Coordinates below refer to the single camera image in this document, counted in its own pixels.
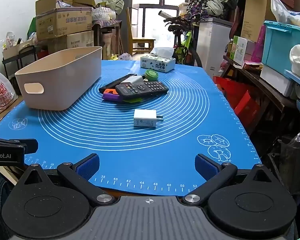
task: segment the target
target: chair backrest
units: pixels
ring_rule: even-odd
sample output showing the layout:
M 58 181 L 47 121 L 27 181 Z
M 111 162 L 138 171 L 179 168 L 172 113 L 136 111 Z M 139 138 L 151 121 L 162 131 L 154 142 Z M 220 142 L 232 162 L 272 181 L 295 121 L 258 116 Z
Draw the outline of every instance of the chair backrest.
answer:
M 129 13 L 129 8 L 126 9 L 126 14 L 127 14 L 127 25 L 128 25 L 128 35 L 129 35 L 129 40 L 132 41 L 132 30 L 131 30 L 131 20 L 130 20 L 130 13 Z

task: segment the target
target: purple plastic object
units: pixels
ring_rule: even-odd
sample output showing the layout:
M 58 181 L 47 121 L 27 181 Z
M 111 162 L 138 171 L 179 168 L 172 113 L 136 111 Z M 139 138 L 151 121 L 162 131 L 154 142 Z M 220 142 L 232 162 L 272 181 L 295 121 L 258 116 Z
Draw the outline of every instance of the purple plastic object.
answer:
M 107 101 L 116 101 L 116 102 L 121 102 L 122 98 L 119 95 L 114 95 L 112 93 L 105 93 L 102 95 L 103 100 Z
M 260 29 L 259 37 L 254 48 L 251 61 L 261 62 L 263 55 L 263 47 L 265 45 L 265 36 L 266 36 L 266 26 L 263 25 Z

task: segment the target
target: teal storage box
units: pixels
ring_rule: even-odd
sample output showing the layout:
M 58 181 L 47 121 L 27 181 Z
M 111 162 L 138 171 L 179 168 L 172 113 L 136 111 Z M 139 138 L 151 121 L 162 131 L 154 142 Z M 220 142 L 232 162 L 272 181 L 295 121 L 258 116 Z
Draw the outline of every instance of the teal storage box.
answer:
M 266 39 L 262 63 L 283 75 L 291 71 L 290 50 L 300 44 L 300 27 L 285 23 L 265 21 Z

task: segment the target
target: beige plastic basket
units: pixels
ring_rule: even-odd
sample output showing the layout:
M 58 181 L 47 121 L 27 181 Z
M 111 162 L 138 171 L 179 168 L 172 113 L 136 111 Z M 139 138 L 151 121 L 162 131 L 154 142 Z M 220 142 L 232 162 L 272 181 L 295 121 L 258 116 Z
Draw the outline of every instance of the beige plastic basket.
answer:
M 29 108 L 61 111 L 71 106 L 101 76 L 102 47 L 65 49 L 16 72 Z

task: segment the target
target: gray ribbed plate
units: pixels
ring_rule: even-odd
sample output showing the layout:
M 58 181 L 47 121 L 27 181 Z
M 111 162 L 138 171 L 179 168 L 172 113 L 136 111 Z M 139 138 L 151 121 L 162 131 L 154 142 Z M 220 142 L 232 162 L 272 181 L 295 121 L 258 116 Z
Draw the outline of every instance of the gray ribbed plate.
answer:
M 231 239 L 209 223 L 201 208 L 185 206 L 176 197 L 123 196 L 116 204 L 96 208 L 82 228 L 59 240 Z

